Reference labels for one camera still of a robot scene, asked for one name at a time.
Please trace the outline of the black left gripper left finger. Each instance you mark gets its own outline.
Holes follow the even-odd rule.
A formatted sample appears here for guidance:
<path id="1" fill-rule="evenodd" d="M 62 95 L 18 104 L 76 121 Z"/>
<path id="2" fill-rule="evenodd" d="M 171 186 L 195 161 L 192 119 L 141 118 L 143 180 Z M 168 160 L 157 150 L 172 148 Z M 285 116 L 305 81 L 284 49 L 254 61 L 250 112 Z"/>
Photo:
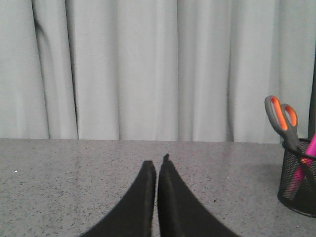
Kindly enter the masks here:
<path id="1" fill-rule="evenodd" d="M 156 169 L 142 163 L 134 182 L 117 205 L 83 237 L 150 237 L 156 195 Z"/>

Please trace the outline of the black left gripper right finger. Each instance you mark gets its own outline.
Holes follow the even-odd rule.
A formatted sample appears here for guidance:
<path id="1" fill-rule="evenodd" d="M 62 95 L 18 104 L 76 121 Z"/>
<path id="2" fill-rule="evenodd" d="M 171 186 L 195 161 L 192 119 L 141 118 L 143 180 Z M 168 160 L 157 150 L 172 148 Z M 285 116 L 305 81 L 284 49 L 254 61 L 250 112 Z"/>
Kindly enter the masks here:
<path id="1" fill-rule="evenodd" d="M 193 195 L 169 154 L 158 179 L 158 220 L 162 237 L 236 237 Z"/>

